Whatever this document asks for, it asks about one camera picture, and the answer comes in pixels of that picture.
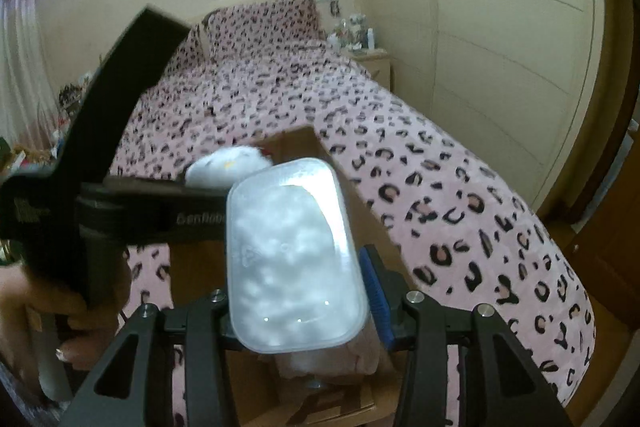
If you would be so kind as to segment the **left hand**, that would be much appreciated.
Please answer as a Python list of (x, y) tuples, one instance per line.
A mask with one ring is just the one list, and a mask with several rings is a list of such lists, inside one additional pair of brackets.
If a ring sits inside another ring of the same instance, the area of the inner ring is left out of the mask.
[(62, 317), (72, 338), (58, 343), (54, 357), (74, 369), (91, 369), (116, 334), (130, 286), (130, 269), (121, 261), (103, 303), (89, 306), (80, 296), (38, 280), (25, 265), (3, 267), (1, 360), (21, 381), (36, 381), (36, 336), (55, 329), (55, 319)]

